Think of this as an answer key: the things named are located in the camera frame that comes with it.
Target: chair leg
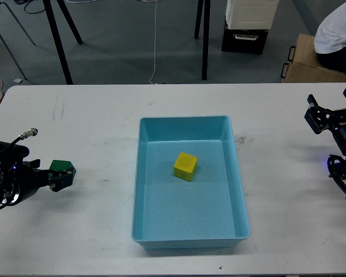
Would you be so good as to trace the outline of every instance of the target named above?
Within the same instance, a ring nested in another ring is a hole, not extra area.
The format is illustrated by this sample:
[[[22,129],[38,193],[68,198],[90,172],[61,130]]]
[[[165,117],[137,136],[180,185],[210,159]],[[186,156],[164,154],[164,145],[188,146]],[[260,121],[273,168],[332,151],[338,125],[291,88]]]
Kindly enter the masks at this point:
[[[197,13],[196,13],[196,24],[195,24],[195,39],[198,39],[198,34],[200,32],[202,7],[204,6],[204,0],[198,0],[197,2]]]
[[[14,19],[18,22],[18,24],[19,24],[19,26],[22,28],[22,30],[23,30],[23,32],[27,35],[27,37],[29,38],[29,40],[31,41],[31,43],[33,44],[33,45],[36,45],[34,42],[33,42],[33,40],[31,39],[31,37],[29,36],[29,34],[27,33],[27,31],[24,29],[24,27],[22,26],[22,24],[19,22],[19,20],[18,20],[18,18],[15,16],[15,14],[12,12],[12,10],[11,10],[11,8],[7,5],[7,3],[5,3],[5,2],[0,2],[0,5],[1,4],[4,4],[6,7],[7,7],[7,9],[9,10],[9,12],[12,14],[12,16],[14,17]]]
[[[9,52],[10,56],[12,56],[12,59],[13,59],[14,63],[16,64],[16,66],[18,67],[19,71],[22,73],[23,78],[24,78],[25,80],[27,80],[27,77],[25,76],[24,72],[23,72],[22,69],[20,68],[20,66],[19,66],[19,64],[18,64],[18,62],[17,62],[17,60],[16,60],[15,57],[13,56],[11,50],[10,50],[9,47],[7,46],[7,44],[6,44],[6,42],[4,41],[3,37],[1,36],[1,34],[0,34],[0,39],[1,39],[2,43],[5,45],[5,47],[6,47],[7,51]]]
[[[203,80],[208,79],[209,23],[210,23],[210,0],[205,0],[204,39],[202,43],[202,74],[201,74],[201,77]]]

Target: white shirt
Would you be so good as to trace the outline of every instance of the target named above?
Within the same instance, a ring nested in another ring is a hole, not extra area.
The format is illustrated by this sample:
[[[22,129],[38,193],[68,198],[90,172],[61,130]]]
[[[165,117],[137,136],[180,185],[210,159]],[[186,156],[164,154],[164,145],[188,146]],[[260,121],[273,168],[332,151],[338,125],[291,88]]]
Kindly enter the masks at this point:
[[[346,3],[328,15],[315,35],[315,52],[333,53],[346,46]]]

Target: cardboard box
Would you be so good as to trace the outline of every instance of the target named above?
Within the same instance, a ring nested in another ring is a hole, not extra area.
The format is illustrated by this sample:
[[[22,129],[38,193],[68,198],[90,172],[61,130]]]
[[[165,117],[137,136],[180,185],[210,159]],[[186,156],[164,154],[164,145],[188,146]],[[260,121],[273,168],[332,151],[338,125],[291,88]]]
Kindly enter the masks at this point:
[[[283,83],[344,83],[346,73],[327,69],[319,63],[317,53],[314,50],[315,37],[300,34],[293,47],[293,53],[289,53],[289,63],[281,77]]]

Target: white cable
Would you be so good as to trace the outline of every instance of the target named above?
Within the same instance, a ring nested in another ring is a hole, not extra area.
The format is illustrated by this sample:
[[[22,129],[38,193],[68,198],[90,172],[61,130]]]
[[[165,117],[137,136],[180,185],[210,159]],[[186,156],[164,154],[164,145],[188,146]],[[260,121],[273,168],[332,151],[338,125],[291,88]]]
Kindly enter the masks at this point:
[[[151,80],[154,78],[155,75],[155,70],[156,70],[156,7],[157,7],[157,0],[155,1],[155,34],[154,34],[154,71],[151,75],[151,78],[149,80],[149,83],[152,85],[156,85],[153,82],[151,82]]]

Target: black stand leg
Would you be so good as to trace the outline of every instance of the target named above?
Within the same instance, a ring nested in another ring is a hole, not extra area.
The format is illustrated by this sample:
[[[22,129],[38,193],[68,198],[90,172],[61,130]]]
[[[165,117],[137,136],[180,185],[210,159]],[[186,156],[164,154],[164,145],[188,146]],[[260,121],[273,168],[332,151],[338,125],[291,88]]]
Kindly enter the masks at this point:
[[[205,0],[205,6],[204,6],[204,41],[202,44],[202,74],[201,74],[201,78],[203,80],[208,79],[209,23],[210,23],[210,0]]]
[[[59,7],[61,8],[61,10],[64,14],[65,19],[67,20],[67,22],[69,24],[70,29],[73,32],[74,37],[77,40],[77,43],[82,44],[83,41],[81,39],[81,36],[78,33],[76,26],[74,25],[74,22],[73,22],[70,14],[69,14],[69,11],[68,11],[64,1],[63,0],[57,0],[57,2],[58,2]],[[44,3],[48,23],[50,25],[52,37],[54,38],[54,43],[55,43],[55,46],[57,48],[59,60],[60,60],[60,63],[62,65],[65,81],[66,81],[67,85],[73,85],[72,77],[70,75],[67,59],[65,57],[65,53],[64,53],[64,49],[63,49],[63,45],[62,45],[62,40],[60,38],[60,34],[58,31],[57,22],[55,21],[54,12],[52,11],[51,0],[43,0],[43,3]]]
[[[67,9],[67,6],[66,6],[65,3],[64,3],[64,0],[57,0],[57,1],[58,1],[58,4],[59,4],[60,9],[61,9],[62,12],[63,12],[63,15],[64,15],[65,19],[66,19],[67,22],[68,22],[68,25],[69,25],[70,29],[71,29],[72,32],[73,32],[74,37],[76,38],[77,43],[78,43],[78,44],[82,44],[83,41],[82,41],[82,39],[81,39],[80,33],[78,33],[78,30],[77,30],[77,28],[76,28],[76,25],[74,24],[73,19],[72,19],[72,17],[70,16],[70,13],[69,13],[69,11],[68,11],[68,9]]]
[[[202,7],[204,6],[204,0],[198,0],[197,3],[197,14],[196,14],[196,24],[195,24],[195,39],[198,39],[198,34],[200,32]]]
[[[204,7],[204,40],[202,42],[202,73],[201,78],[208,79],[208,54],[209,54],[209,23],[210,23],[210,0],[198,0],[195,24],[195,39],[198,39],[201,24],[202,7]]]

